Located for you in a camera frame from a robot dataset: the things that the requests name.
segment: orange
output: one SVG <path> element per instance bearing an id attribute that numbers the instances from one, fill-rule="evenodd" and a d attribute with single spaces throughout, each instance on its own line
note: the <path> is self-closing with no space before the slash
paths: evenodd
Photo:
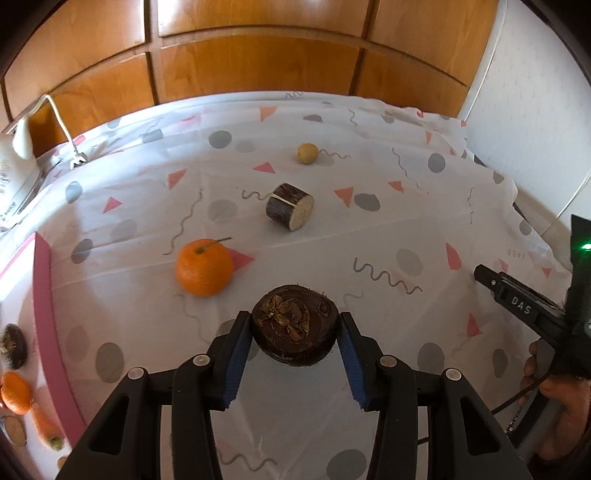
<path id="1" fill-rule="evenodd" d="M 6 372 L 2 376 L 0 393 L 6 407 L 17 415 L 24 415 L 31 409 L 33 401 L 31 388 L 19 374 Z"/>
<path id="2" fill-rule="evenodd" d="M 234 264 L 220 242 L 202 238 L 185 245 L 178 253 L 176 276 L 181 287 L 197 297 L 220 293 L 232 278 Z"/>

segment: hand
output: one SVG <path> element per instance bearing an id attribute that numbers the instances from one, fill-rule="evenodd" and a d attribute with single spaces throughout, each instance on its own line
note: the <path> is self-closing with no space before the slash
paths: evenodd
<path id="1" fill-rule="evenodd" d="M 530 345 L 530 353 L 533 355 L 527 359 L 523 369 L 524 377 L 520 388 L 526 388 L 534 383 L 537 362 L 535 355 L 538 351 L 538 342 Z M 537 454 L 542 460 L 555 460 L 567 456 L 579 444 L 585 433 L 589 418 L 589 403 L 591 401 L 591 387 L 588 380 L 579 380 L 570 375 L 552 375 L 540 384 L 540 393 L 564 405 L 564 411 L 560 416 L 556 428 Z M 529 395 L 519 399 L 522 406 Z"/>

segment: gray squiggle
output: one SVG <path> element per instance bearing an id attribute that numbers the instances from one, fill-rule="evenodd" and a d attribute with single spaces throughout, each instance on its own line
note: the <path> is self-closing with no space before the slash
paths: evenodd
<path id="1" fill-rule="evenodd" d="M 184 223 L 193 216 L 193 209 L 195 208 L 195 205 L 197 205 L 199 202 L 201 202 L 201 200 L 203 200 L 203 191 L 199 190 L 199 198 L 197 200 L 195 200 L 193 202 L 193 204 L 191 205 L 191 212 L 185 218 L 183 218 L 181 220 L 181 231 L 170 239 L 170 250 L 163 255 L 170 255 L 174 251 L 174 241 L 179 236 L 184 234 Z"/>
<path id="2" fill-rule="evenodd" d="M 474 191 L 474 187 L 472 187 L 470 189 L 470 196 L 468 197 L 468 206 L 472 209 L 472 211 L 470 212 L 470 225 L 472 224 L 472 215 L 474 214 L 474 207 L 470 203 L 470 200 L 472 199 L 472 192 L 473 191 Z"/>
<path id="3" fill-rule="evenodd" d="M 396 283 L 393 284 L 392 278 L 390 277 L 390 273 L 387 272 L 386 270 L 381 271 L 379 273 L 379 275 L 377 276 L 377 278 L 374 278 L 374 266 L 370 263 L 366 263 L 366 264 L 363 264 L 363 267 L 361 267 L 359 270 L 357 270 L 357 260 L 358 260 L 357 257 L 355 257 L 355 260 L 353 262 L 353 270 L 355 270 L 355 273 L 360 273 L 365 269 L 365 267 L 369 267 L 371 269 L 371 271 L 369 272 L 369 278 L 371 278 L 373 281 L 378 281 L 380 278 L 382 278 L 383 275 L 386 275 L 388 277 L 388 284 L 392 288 L 402 284 L 402 286 L 404 287 L 404 290 L 406 290 L 407 295 L 412 295 L 415 292 L 415 290 L 423 291 L 423 289 L 418 286 L 413 287 L 413 289 L 409 291 L 404 280 L 398 280 Z"/>
<path id="4" fill-rule="evenodd" d="M 226 466 L 233 464 L 236 460 L 238 460 L 239 458 L 241 458 L 241 459 L 244 460 L 244 463 L 246 464 L 246 467 L 251 472 L 258 472 L 261 468 L 263 468 L 265 466 L 265 464 L 267 462 L 272 463 L 273 465 L 277 466 L 277 462 L 275 460 L 273 460 L 272 458 L 265 458 L 258 467 L 253 468 L 253 467 L 251 467 L 251 464 L 248 463 L 248 459 L 243 454 L 241 454 L 241 453 L 237 453 L 231 459 L 229 459 L 227 462 L 225 462 L 224 459 L 222 458 L 222 453 L 220 452 L 219 449 L 217 449 L 217 456 L 220 459 L 220 462 L 222 463 L 222 465 L 226 465 Z"/>
<path id="5" fill-rule="evenodd" d="M 201 336 L 201 320 L 199 320 L 199 317 L 197 317 L 196 315 L 189 315 L 189 313 L 187 312 L 187 299 L 185 298 L 185 295 L 183 295 L 182 293 L 177 293 L 175 295 L 175 297 L 181 297 L 181 300 L 183 301 L 183 313 L 184 313 L 185 317 L 197 321 L 197 326 L 199 327 L 199 332 L 197 335 L 202 340 L 203 343 L 205 343 L 206 345 L 209 345 L 211 342 L 206 341 L 205 338 L 203 338 Z"/>
<path id="6" fill-rule="evenodd" d="M 354 126 L 357 126 L 357 122 L 353 121 L 353 118 L 355 118 L 355 112 L 351 110 L 351 108 L 347 108 L 347 110 L 352 113 L 351 118 L 349 118 L 349 122 L 354 124 Z"/>
<path id="7" fill-rule="evenodd" d="M 292 94 L 292 93 L 289 93 L 289 92 L 287 92 L 287 93 L 285 94 L 285 98 L 287 98 L 288 100 L 293 100 L 294 98 L 301 97 L 302 95 L 304 95 L 304 92 L 302 92 L 302 91 L 298 91 L 298 90 L 294 90 L 294 91 L 293 91 L 293 94 Z"/>
<path id="8" fill-rule="evenodd" d="M 349 308 L 349 304 L 347 303 L 347 297 L 360 300 L 363 298 L 363 292 L 361 292 L 361 295 L 359 296 L 353 295 L 352 293 L 343 293 L 343 303 L 345 304 L 345 307 Z"/>
<path id="9" fill-rule="evenodd" d="M 346 158 L 351 158 L 351 155 L 345 155 L 344 157 L 341 157 L 337 152 L 328 153 L 324 148 L 322 148 L 321 150 L 318 150 L 318 153 L 322 153 L 322 152 L 326 153 L 329 157 L 334 157 L 336 155 L 341 160 L 344 160 Z"/>
<path id="10" fill-rule="evenodd" d="M 406 169 L 405 169 L 405 168 L 402 166 L 402 164 L 400 163 L 400 155 L 398 155 L 398 154 L 397 154 L 397 153 L 394 151 L 394 148 L 393 148 L 393 147 L 392 147 L 392 153 L 398 157 L 398 166 L 399 166 L 399 167 L 400 167 L 400 169 L 401 169 L 401 170 L 404 172 L 404 176 L 405 176 L 406 178 L 408 178 L 410 181 L 413 181 L 413 182 L 415 183 L 415 185 L 417 186 L 417 188 L 418 188 L 419 190 L 421 190 L 422 192 L 424 192 L 424 190 L 423 190 L 423 189 L 422 189 L 420 186 L 418 186 L 418 182 L 417 182 L 415 179 L 412 179 L 411 177 L 409 177 L 409 176 L 408 176 L 408 172 L 406 171 Z"/>
<path id="11" fill-rule="evenodd" d="M 256 194 L 256 198 L 258 198 L 259 200 L 267 200 L 272 195 L 271 193 L 267 193 L 264 197 L 261 197 L 261 194 L 259 192 L 257 192 L 256 190 L 254 192 L 250 192 L 248 195 L 244 196 L 245 193 L 246 193 L 246 190 L 243 190 L 242 195 L 241 195 L 243 200 L 248 200 L 254 194 Z"/>

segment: carrot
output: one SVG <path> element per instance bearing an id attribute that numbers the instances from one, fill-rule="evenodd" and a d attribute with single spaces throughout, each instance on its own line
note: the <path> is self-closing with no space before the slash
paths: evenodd
<path id="1" fill-rule="evenodd" d="M 36 403 L 31 406 L 30 412 L 41 443 L 47 448 L 59 452 L 64 446 L 64 436 L 61 430 L 43 413 Z"/>

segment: patterned tablecloth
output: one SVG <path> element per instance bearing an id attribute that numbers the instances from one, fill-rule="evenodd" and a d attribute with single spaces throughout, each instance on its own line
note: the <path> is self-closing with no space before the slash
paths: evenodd
<path id="1" fill-rule="evenodd" d="M 474 267 L 557 302 L 570 274 L 513 210 L 514 182 L 473 162 L 466 130 L 414 108 L 302 92 L 157 106 L 79 136 L 94 160 L 82 168 L 69 171 L 67 145 L 46 154 L 46 188 L 0 238 L 0 260 L 34 231 L 49 242 L 63 361 L 86 421 L 127 370 L 177 367 L 287 283 L 325 292 L 413 368 L 460 369 L 493 407 L 518 388 L 532 333 L 475 283 Z M 303 142 L 320 148 L 313 165 L 297 162 Z M 285 181 L 316 201 L 297 232 L 265 216 Z M 229 287 L 211 299 L 183 292 L 179 249 L 227 236 Z M 169 421 L 166 410 L 165 479 Z M 241 480 L 364 478 L 376 422 L 353 401 L 336 348 L 292 368 L 253 345 L 238 398 L 213 413 L 224 477 Z"/>

